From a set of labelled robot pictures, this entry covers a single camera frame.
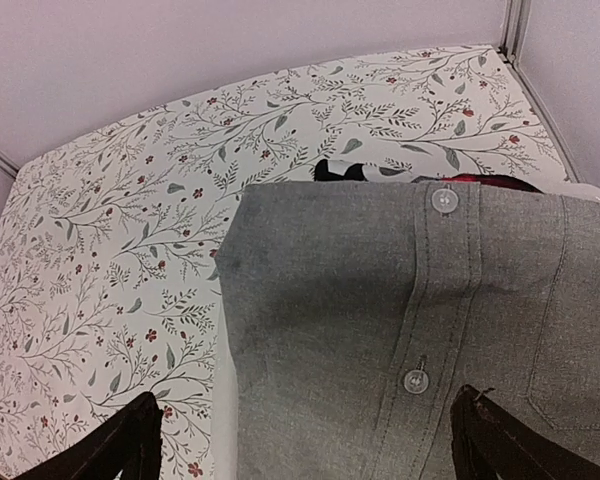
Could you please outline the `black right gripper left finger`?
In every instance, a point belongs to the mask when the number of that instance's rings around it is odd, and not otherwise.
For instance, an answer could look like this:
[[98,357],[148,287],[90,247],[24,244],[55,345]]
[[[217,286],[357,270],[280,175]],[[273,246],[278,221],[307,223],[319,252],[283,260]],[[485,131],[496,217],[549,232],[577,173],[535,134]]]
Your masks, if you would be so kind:
[[162,463],[162,410],[144,392],[68,450],[20,480],[157,480]]

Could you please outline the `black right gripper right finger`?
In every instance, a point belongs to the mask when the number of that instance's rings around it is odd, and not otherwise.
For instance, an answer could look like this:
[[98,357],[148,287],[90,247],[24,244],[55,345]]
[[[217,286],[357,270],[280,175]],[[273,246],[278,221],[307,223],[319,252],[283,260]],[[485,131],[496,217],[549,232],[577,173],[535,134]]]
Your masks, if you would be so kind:
[[600,479],[600,466],[536,433],[465,384],[450,408],[458,479]]

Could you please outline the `grey long sleeve shirt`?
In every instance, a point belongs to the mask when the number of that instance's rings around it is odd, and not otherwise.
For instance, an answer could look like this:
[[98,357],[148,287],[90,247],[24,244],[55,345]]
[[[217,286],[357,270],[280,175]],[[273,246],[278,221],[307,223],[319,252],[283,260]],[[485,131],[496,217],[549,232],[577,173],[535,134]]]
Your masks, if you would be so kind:
[[215,258],[235,479],[458,479],[465,384],[600,466],[600,203],[477,183],[248,188]]

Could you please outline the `floral patterned table cloth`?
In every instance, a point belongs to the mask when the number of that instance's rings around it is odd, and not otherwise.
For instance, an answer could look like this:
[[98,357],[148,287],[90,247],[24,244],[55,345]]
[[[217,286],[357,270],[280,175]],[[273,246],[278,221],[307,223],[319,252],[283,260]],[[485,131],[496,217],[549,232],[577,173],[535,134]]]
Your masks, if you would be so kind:
[[151,391],[162,477],[210,477],[216,250],[247,186],[308,181],[323,159],[428,177],[569,177],[491,46],[281,70],[38,157],[0,218],[0,475]]

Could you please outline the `red black plaid shirt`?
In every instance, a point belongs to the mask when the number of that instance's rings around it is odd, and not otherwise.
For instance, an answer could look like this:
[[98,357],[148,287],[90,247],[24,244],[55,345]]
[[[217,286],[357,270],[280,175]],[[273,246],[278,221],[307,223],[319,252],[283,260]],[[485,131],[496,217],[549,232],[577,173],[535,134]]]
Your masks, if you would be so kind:
[[504,188],[528,193],[541,193],[541,190],[530,183],[506,175],[475,175],[459,174],[454,177],[442,178],[442,181],[455,183],[478,183],[481,185]]

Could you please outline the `black white checkered shirt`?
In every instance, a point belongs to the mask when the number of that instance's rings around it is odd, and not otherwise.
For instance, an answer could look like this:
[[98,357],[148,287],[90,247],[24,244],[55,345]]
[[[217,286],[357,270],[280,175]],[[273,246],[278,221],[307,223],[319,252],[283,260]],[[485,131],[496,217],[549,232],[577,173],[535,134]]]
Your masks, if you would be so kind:
[[406,170],[326,159],[320,160],[313,172],[316,182],[411,183],[415,179],[416,176]]

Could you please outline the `aluminium frame post right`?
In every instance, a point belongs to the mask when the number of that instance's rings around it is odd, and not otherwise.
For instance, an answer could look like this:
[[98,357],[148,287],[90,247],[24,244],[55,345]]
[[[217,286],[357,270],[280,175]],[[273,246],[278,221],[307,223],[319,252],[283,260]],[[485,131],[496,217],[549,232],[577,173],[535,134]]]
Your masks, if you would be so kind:
[[523,92],[547,133],[556,146],[559,157],[565,167],[566,176],[571,181],[582,181],[582,174],[578,171],[571,151],[567,146],[564,136],[559,131],[558,125],[549,112],[546,102],[535,87],[531,74],[523,67],[522,54],[524,41],[527,34],[531,14],[531,2],[526,0],[506,0],[504,6],[504,19],[500,27],[501,39],[497,50],[521,85]]

